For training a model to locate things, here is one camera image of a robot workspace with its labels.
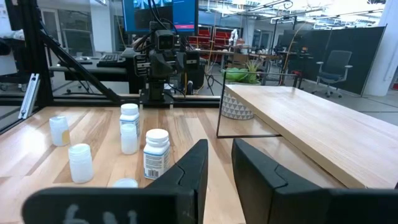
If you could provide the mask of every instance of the keyboard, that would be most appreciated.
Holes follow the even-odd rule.
[[[97,67],[116,67],[124,68],[126,59],[120,57],[119,54],[105,54],[97,63]]]

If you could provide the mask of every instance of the potted plant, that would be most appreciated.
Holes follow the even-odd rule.
[[[247,68],[227,68],[226,84],[237,85],[260,85],[257,79],[257,69],[261,65],[258,60],[250,60],[246,62]],[[223,105],[221,105],[221,114],[227,118],[246,120],[254,117],[254,114],[235,97],[224,91]]]

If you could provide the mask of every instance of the office chair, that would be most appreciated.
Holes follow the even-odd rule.
[[[320,65],[319,74],[317,76],[317,86],[312,91],[312,94],[315,94],[318,91],[318,84],[320,80],[328,85],[325,93],[326,97],[329,98],[330,95],[333,94],[333,92],[329,89],[330,84],[344,82],[347,79],[348,69],[353,67],[352,65],[348,65],[351,54],[352,52],[345,50],[332,50],[324,70],[322,70],[323,62],[317,62],[317,64]],[[341,98],[342,95],[338,92],[338,88],[336,89],[336,92],[338,97]]]

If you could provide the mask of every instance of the wooden board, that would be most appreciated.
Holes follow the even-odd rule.
[[[49,118],[55,115],[67,117],[72,144],[87,143],[91,146],[95,175],[88,183],[72,182],[68,163],[69,146],[52,145]],[[142,150],[145,133],[153,128],[169,132],[171,163],[179,160],[199,139],[208,139],[205,223],[245,222],[233,178],[232,139],[217,139],[215,136],[218,109],[141,110],[140,150],[133,155],[121,152],[119,117],[120,108],[116,107],[47,107],[0,136],[0,223],[21,223],[24,200],[46,187],[111,187],[124,177],[136,179],[140,187],[147,186],[152,180],[144,178]],[[220,130],[225,129],[229,129],[229,134],[275,132],[258,119],[245,123],[224,118]],[[319,186],[342,187],[284,138],[247,141]]]
[[[345,186],[396,186],[397,126],[293,87],[226,89]]]

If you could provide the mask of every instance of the plant pot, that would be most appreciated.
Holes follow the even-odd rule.
[[[248,84],[248,83],[236,83],[229,81],[227,81],[226,84],[259,85],[259,83]],[[235,97],[230,95],[226,90],[224,91],[223,104],[221,105],[221,115],[227,118],[238,119],[238,120],[247,120],[247,119],[252,119],[254,117],[253,112],[249,110],[249,108],[244,106]]]

